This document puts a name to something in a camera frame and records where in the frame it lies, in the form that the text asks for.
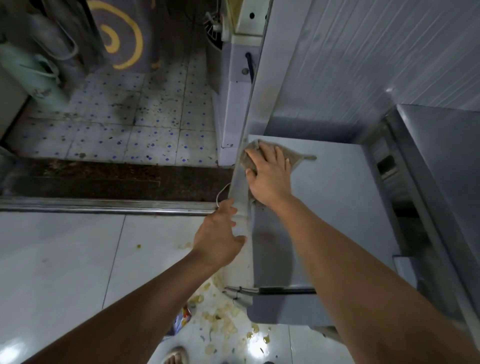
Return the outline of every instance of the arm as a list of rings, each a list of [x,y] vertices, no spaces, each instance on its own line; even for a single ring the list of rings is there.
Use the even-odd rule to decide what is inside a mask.
[[[189,297],[245,243],[232,235],[232,203],[205,217],[185,258],[25,363],[146,363]]]
[[[356,363],[479,363],[475,347],[422,295],[290,191],[279,148],[248,154],[252,194],[277,213]]]

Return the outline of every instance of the dark granite threshold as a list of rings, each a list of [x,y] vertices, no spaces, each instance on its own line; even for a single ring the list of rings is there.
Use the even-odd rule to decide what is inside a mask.
[[[233,170],[21,158],[2,196],[215,202]],[[228,188],[220,200],[226,198]]]

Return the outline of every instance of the foot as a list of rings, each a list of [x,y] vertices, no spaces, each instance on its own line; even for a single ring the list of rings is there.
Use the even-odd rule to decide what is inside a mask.
[[[161,361],[162,364],[188,364],[188,355],[183,347],[172,349]]]

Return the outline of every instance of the hand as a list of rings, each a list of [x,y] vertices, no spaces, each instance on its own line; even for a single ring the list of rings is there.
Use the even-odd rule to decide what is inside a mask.
[[[216,270],[232,262],[247,241],[245,236],[233,236],[233,199],[220,202],[218,210],[205,217],[193,239],[192,253],[205,258]]]
[[[253,196],[265,206],[275,210],[278,202],[292,194],[290,161],[285,160],[279,147],[273,148],[260,142],[260,149],[265,158],[256,150],[245,150],[257,167],[257,175],[255,176],[251,169],[247,169],[245,173]]]

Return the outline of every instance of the black handle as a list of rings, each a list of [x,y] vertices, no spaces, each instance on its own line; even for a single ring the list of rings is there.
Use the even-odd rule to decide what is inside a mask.
[[[250,81],[253,84],[253,78],[255,77],[255,71],[253,70],[252,54],[250,52],[247,52],[247,53],[245,53],[245,57],[247,57],[248,71],[250,73]]]

